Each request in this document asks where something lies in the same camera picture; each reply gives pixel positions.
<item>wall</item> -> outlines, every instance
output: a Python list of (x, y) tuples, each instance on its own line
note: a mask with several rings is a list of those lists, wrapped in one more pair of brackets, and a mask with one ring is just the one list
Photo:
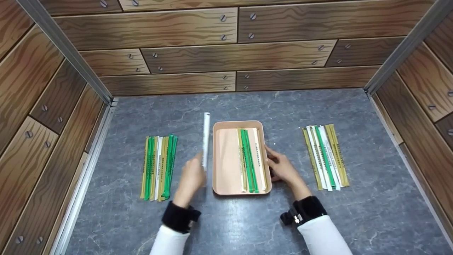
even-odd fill
[(373, 95), (453, 240), (453, 12)]
[(113, 96), (132, 96), (364, 87), (433, 0), (42, 3)]
[(0, 252), (41, 254), (103, 102), (14, 0), (0, 31)]

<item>gray marble surface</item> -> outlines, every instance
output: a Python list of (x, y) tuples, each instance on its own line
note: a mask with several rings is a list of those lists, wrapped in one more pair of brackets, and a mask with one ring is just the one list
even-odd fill
[[(122, 98), (107, 134), (67, 254), (148, 254), (166, 202), (139, 199), (146, 136), (179, 136), (172, 191), (182, 165), (202, 149), (211, 122), (259, 120), (324, 204), (353, 254), (446, 255), (444, 236), (362, 89)], [(301, 126), (335, 124), (351, 186), (317, 191)], [(212, 151), (208, 162), (212, 169)], [(185, 254), (308, 254), (279, 215), (292, 202), (283, 183), (269, 195), (219, 197), (211, 184), (193, 201), (202, 212)]]

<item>tray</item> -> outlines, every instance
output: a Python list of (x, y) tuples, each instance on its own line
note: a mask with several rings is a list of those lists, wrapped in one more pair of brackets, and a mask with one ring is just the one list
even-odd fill
[[(239, 165), (239, 145), (237, 140), (237, 128), (244, 128), (252, 133), (253, 128), (258, 130), (258, 139), (263, 158), (263, 167), (267, 183), (266, 190), (262, 191), (262, 184), (257, 176), (259, 193), (241, 192), (241, 167)], [(253, 135), (249, 136), (250, 143), (255, 142)], [(258, 165), (256, 150), (252, 150), (254, 165)], [(263, 195), (270, 192), (272, 183), (270, 180), (269, 166), (266, 159), (264, 146), (263, 124), (256, 120), (217, 122), (213, 127), (213, 168), (212, 189), (219, 195)]]

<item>hand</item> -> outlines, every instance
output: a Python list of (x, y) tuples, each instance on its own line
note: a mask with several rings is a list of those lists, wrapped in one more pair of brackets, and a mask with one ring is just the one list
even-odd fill
[(285, 181), (293, 191), (296, 200), (302, 200), (311, 196), (311, 191), (294, 168), (293, 164), (289, 162), (289, 159), (284, 154), (272, 150), (267, 145), (266, 150), (268, 152), (267, 164), (272, 168), (275, 174), (272, 181)]
[(201, 166), (201, 152), (186, 162), (183, 167), (179, 187), (175, 193), (173, 203), (182, 208), (188, 208), (195, 192), (206, 182), (206, 173)]

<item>black wrist strap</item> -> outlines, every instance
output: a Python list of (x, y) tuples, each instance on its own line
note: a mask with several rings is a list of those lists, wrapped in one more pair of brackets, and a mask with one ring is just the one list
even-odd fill
[(308, 196), (302, 200), (294, 201), (293, 207), (302, 217), (301, 225), (312, 219), (327, 215), (323, 205), (315, 196)]
[(308, 196), (302, 200), (294, 201), (289, 211), (280, 215), (280, 219), (285, 225), (291, 225), (292, 222), (295, 222), (300, 226), (323, 215), (327, 215), (327, 212), (319, 199), (315, 196)]
[(201, 212), (191, 206), (186, 209), (170, 201), (162, 216), (162, 223), (174, 231), (186, 234), (190, 231), (192, 223), (198, 221), (200, 215)]

